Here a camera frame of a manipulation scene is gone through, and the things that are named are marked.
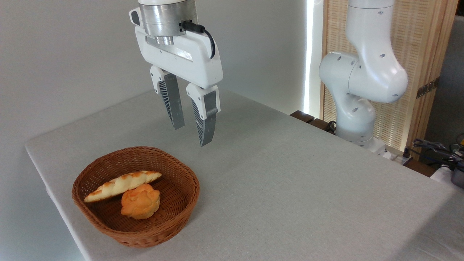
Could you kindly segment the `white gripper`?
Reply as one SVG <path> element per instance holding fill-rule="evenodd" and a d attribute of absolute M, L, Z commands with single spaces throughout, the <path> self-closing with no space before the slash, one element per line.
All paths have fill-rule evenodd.
<path fill-rule="evenodd" d="M 215 86 L 223 79 L 219 51 L 210 58 L 210 39 L 204 34 L 186 32 L 174 36 L 172 45 L 158 44 L 140 26 L 135 26 L 135 34 L 142 56 L 152 64 L 150 74 L 155 92 L 161 96 L 174 129 L 185 125 L 176 78 L 179 76 L 193 83 L 186 90 L 192 101 L 199 143 L 201 146 L 210 143 L 216 114 L 221 111 L 219 90 Z"/>

